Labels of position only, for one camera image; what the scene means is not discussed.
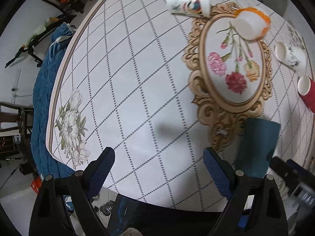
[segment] metal screw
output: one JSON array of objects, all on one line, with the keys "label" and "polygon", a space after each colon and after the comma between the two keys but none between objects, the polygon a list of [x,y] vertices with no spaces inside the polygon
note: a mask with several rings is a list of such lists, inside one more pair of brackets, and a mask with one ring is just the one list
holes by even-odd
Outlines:
[{"label": "metal screw", "polygon": [[78,171],[76,171],[76,172],[74,173],[74,175],[75,175],[75,176],[82,176],[83,173],[84,173],[83,170],[78,170]]},{"label": "metal screw", "polygon": [[45,176],[45,180],[46,181],[49,181],[49,180],[52,180],[53,179],[53,176],[51,174]]},{"label": "metal screw", "polygon": [[272,181],[272,180],[273,180],[273,176],[270,175],[270,174],[268,174],[268,175],[267,175],[267,179],[270,180],[270,181]]},{"label": "metal screw", "polygon": [[236,171],[235,171],[235,174],[238,175],[238,176],[243,176],[243,175],[244,175],[244,172],[241,171],[241,170],[236,170]]}]

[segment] printed cup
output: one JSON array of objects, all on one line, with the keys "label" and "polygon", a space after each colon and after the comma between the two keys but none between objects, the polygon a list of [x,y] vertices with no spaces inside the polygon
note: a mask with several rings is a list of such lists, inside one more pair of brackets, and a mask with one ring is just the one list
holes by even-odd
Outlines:
[{"label": "printed cup", "polygon": [[190,17],[210,17],[210,0],[166,0],[169,12]]},{"label": "printed cup", "polygon": [[315,82],[303,75],[297,82],[297,90],[305,105],[315,113]]},{"label": "printed cup", "polygon": [[288,66],[306,66],[306,54],[300,47],[277,42],[275,45],[275,54],[279,61]]},{"label": "printed cup", "polygon": [[234,28],[246,40],[263,37],[270,28],[270,17],[260,7],[238,9],[235,16]]}]

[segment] gold ornate frame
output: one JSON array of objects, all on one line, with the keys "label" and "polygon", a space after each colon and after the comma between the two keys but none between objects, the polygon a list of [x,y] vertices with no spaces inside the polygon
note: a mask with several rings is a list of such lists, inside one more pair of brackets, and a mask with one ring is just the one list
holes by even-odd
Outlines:
[{"label": "gold ornate frame", "polygon": [[250,99],[242,103],[232,103],[222,97],[213,86],[206,67],[205,39],[208,29],[218,19],[234,18],[239,6],[235,2],[217,4],[211,7],[210,18],[195,18],[192,31],[189,33],[188,45],[182,60],[192,71],[188,84],[195,94],[192,101],[198,105],[197,117],[200,123],[209,125],[209,140],[216,151],[228,146],[235,137],[241,134],[244,120],[258,117],[264,109],[264,101],[272,96],[271,56],[269,47],[258,39],[262,55],[262,75],[259,87]]}]

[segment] red paper cup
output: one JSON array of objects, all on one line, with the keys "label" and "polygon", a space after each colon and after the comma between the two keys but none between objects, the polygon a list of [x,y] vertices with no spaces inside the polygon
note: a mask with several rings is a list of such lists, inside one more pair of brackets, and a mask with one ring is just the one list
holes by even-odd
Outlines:
[{"label": "red paper cup", "polygon": [[315,113],[315,82],[303,75],[297,82],[297,90],[306,106]]}]

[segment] orange plastic object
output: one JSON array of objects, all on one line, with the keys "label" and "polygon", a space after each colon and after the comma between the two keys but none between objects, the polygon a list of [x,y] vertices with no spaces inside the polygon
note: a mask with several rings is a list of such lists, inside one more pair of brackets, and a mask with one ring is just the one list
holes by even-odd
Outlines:
[{"label": "orange plastic object", "polygon": [[238,9],[235,11],[235,17],[237,17],[242,11],[250,11],[253,12],[255,14],[257,14],[259,17],[261,17],[267,24],[267,26],[262,30],[261,35],[259,37],[263,37],[265,35],[265,33],[267,33],[267,31],[270,28],[270,17],[268,17],[265,13],[263,13],[262,11],[253,8],[253,7],[247,7],[247,8],[243,8],[243,9]]},{"label": "orange plastic object", "polygon": [[35,180],[32,181],[31,187],[34,190],[36,194],[39,192],[39,188],[42,186],[42,181],[40,177],[36,178]]}]

